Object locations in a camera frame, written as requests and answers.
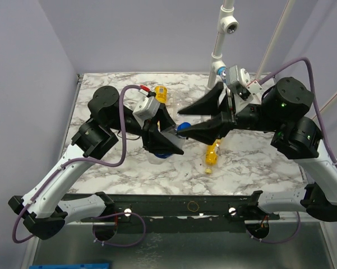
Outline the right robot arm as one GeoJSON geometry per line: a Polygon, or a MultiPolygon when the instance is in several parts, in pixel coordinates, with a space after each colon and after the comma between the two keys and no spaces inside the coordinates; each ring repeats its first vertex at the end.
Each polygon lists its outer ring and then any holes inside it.
{"type": "Polygon", "coordinates": [[[265,92],[260,104],[238,109],[236,94],[219,96],[223,84],[195,103],[180,110],[183,115],[207,115],[209,120],[179,131],[181,136],[210,145],[239,129],[273,133],[271,145],[287,159],[299,164],[313,183],[293,191],[255,191],[247,214],[258,220],[275,212],[305,212],[315,219],[337,222],[337,162],[325,145],[322,128],[306,116],[314,94],[292,77],[282,78],[265,92]]]}

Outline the blue bottle cap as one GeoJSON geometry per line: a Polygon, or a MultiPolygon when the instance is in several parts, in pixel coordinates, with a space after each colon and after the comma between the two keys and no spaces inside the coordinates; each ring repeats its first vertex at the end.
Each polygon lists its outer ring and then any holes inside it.
{"type": "Polygon", "coordinates": [[[180,125],[177,126],[177,132],[181,131],[181,130],[184,130],[186,128],[189,128],[191,126],[190,123],[188,122],[183,122],[181,123],[180,125]]]}

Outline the clear bottle blue label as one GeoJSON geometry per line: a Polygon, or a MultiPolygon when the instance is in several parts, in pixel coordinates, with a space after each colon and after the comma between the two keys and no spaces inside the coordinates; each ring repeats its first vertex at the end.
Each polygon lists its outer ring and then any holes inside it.
{"type": "Polygon", "coordinates": [[[183,155],[183,145],[187,137],[180,136],[177,132],[190,126],[188,122],[183,122],[163,131],[157,129],[156,126],[150,127],[144,142],[149,163],[158,165],[173,155],[183,155]]]}

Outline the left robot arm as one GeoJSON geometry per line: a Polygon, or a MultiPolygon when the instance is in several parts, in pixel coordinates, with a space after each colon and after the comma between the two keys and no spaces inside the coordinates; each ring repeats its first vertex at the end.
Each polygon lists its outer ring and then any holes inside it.
{"type": "Polygon", "coordinates": [[[55,236],[65,225],[84,219],[108,221],[118,215],[104,192],[65,201],[63,196],[93,165],[116,168],[127,154],[127,135],[142,139],[143,148],[166,158],[183,155],[183,139],[164,104],[142,85],[98,88],[88,103],[90,118],[51,171],[27,194],[13,196],[8,205],[31,237],[55,236]]]}

